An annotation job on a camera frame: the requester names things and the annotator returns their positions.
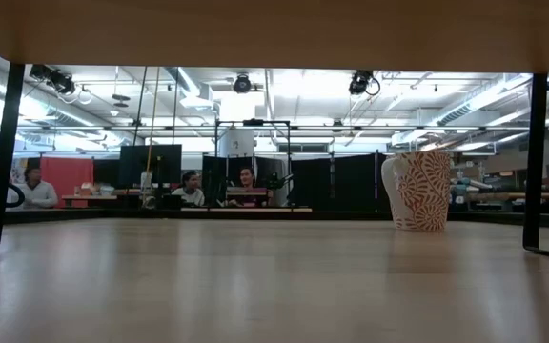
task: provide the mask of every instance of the wooden floor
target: wooden floor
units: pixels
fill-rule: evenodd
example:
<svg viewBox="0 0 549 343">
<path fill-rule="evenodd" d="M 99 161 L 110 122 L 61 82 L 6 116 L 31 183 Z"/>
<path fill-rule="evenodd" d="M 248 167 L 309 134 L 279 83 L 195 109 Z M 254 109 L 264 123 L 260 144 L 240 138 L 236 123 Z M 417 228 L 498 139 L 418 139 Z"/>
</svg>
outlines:
<svg viewBox="0 0 549 343">
<path fill-rule="evenodd" d="M 549 343 L 549 258 L 519 237 L 461 222 L 9 226 L 0 342 Z"/>
</svg>

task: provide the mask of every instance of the desk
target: desk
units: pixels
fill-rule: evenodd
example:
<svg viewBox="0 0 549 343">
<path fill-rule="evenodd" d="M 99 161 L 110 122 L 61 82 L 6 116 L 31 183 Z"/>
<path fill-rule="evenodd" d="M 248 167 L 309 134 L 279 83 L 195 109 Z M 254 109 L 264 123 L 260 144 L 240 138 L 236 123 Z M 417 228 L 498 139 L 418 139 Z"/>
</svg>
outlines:
<svg viewBox="0 0 549 343">
<path fill-rule="evenodd" d="M 187 212 L 312 212 L 309 208 L 182 208 Z"/>
<path fill-rule="evenodd" d="M 523 192 L 498 192 L 498 193 L 478 193 L 478 194 L 467 194 L 467 199 L 469 201 L 489 201 L 489 200 L 514 200 L 514 199 L 524 199 L 525 193 Z M 549 199 L 549 193 L 542 193 L 542 199 Z"/>
<path fill-rule="evenodd" d="M 63 200 L 65 200 L 65 206 L 71 207 L 74 200 L 85 200 L 85 201 L 112 201 L 117 200 L 117 195 L 63 195 Z"/>
</svg>

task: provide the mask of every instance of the man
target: man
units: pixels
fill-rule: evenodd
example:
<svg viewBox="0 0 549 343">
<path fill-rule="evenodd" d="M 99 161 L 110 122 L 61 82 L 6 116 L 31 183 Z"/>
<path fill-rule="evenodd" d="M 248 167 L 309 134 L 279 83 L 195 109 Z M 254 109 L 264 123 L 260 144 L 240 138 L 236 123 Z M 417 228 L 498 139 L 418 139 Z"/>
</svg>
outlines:
<svg viewBox="0 0 549 343">
<path fill-rule="evenodd" d="M 58 197 L 52 184 L 42 181 L 42 171 L 37 167 L 25 169 L 23 184 L 16 185 L 25 195 L 25 202 L 19 207 L 24 210 L 49 209 L 58 203 Z M 15 192 L 9 192 L 8 197 L 15 198 Z"/>
</svg>

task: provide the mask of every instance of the vase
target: vase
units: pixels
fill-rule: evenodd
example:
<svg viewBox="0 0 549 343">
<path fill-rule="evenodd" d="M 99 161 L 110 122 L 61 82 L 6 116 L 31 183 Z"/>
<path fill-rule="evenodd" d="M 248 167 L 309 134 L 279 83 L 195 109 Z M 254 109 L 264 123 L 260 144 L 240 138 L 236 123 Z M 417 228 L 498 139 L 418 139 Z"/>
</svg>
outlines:
<svg viewBox="0 0 549 343">
<path fill-rule="evenodd" d="M 441 151 L 400 153 L 382 164 L 396 229 L 442 232 L 450 192 L 450 157 Z"/>
</svg>

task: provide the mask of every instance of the black metal table leg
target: black metal table leg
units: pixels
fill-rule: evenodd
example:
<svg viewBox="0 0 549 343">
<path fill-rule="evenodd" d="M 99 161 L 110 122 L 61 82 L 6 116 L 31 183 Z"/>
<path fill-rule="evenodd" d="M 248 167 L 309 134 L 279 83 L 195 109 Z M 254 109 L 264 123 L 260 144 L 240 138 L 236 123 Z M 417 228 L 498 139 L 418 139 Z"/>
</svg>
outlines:
<svg viewBox="0 0 549 343">
<path fill-rule="evenodd" d="M 0 130 L 0 243 L 3 230 L 4 215 L 6 214 L 6 198 L 8 196 L 8 182 L 10 181 L 11 162 L 16 141 L 18 126 L 18 109 L 23 91 L 25 65 L 10 63 L 6 102 L 1 117 Z"/>
<path fill-rule="evenodd" d="M 539 220 L 541 207 L 541 183 L 543 177 L 543 145 L 545 139 L 546 98 L 548 75 L 533 75 L 531 88 L 531 123 L 529 127 L 529 151 L 527 162 L 526 203 L 522 247 L 530 252 L 549 255 L 539 248 Z"/>
</svg>

